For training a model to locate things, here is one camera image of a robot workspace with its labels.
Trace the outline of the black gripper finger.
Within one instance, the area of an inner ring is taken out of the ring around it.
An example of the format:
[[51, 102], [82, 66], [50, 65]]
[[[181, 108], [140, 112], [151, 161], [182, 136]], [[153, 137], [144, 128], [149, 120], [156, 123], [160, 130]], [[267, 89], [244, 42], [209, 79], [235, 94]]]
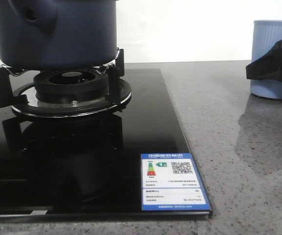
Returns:
[[282, 82], [282, 40], [277, 41], [265, 55], [246, 66], [246, 78]]

